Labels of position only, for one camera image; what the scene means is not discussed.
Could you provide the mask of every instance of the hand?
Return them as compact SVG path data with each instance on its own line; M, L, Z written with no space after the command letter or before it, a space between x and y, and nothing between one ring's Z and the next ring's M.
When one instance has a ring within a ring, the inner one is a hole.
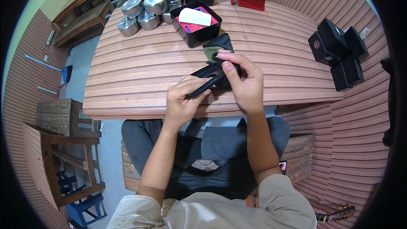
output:
M217 57L225 60L222 69L229 80L237 104L246 113L263 113L263 71L248 58L237 53L220 49ZM245 80L239 77L232 63L240 65L240 68L246 71Z
M192 93L197 88L206 83L210 78L198 78L188 75L181 78L175 86L167 90L167 110L164 125L173 130L179 131L181 126L190 121L197 112L198 106L204 98L211 93L210 89L192 99L187 99L186 95Z

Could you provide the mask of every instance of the fingernail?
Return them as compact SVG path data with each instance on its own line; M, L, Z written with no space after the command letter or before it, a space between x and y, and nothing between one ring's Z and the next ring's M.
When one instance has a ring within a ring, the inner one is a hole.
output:
M222 63L222 67L225 67L225 70L226 71L230 71L231 69L232 69L232 67L233 67L233 65L229 62L229 61L225 61L225 62L223 62Z

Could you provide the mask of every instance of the electrical outlet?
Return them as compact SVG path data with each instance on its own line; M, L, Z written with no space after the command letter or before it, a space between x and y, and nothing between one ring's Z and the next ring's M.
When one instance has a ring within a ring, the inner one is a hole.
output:
M52 37L54 36L54 33L55 33L55 31L52 30L51 33L50 33L50 36L48 37L47 45L50 45Z

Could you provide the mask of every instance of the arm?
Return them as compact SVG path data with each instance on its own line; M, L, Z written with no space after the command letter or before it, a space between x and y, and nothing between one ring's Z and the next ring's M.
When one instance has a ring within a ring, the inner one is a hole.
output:
M193 118L199 104L211 93L211 90L207 90L193 99L186 99L186 95L207 80L208 78L188 75L175 86L168 88L164 124L143 169L136 194L150 196L162 205L174 164L178 132L182 125Z
M270 138L263 109L263 71L243 55L219 50L217 56L225 60L222 69L233 90L237 104L247 114L247 155L259 185L273 174L281 174L277 152ZM242 80L233 64L246 71Z

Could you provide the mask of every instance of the concrete floor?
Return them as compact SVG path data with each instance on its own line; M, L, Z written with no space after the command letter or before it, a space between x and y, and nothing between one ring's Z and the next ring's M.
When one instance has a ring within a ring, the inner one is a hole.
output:
M85 94L85 84L88 78L90 64L98 44L100 36L93 38L72 49L66 65L72 65L72 77L66 87L66 98L72 98L79 102L83 102ZM274 115L276 106L265 107L266 116ZM208 120L205 126L236 126L240 118L246 116L233 117L212 117ZM103 206L108 214L107 217L90 224L90 229L106 228L110 221L118 203L125 195L135 194L132 191L126 190L123 182L123 169L121 159L121 125L123 120L103 120L102 121L102 137L100 144L97 146L99 155L99 166L102 181L105 182L106 188L103 191ZM87 182L86 173L75 170L78 178L78 186Z

